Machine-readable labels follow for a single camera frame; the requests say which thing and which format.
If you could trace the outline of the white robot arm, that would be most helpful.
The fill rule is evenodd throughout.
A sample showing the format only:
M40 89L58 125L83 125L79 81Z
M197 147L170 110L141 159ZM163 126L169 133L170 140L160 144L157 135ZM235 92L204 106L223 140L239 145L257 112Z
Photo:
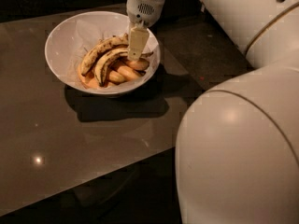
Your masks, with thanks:
M182 223L299 224L299 0L199 1L253 69L182 118Z

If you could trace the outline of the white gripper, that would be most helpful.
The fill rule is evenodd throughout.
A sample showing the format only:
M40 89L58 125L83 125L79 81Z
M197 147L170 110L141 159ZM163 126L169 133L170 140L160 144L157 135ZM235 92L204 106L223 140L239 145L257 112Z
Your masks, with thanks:
M126 11L130 20L128 59L137 61L146 47L150 33L147 28L159 20L165 0L127 0Z

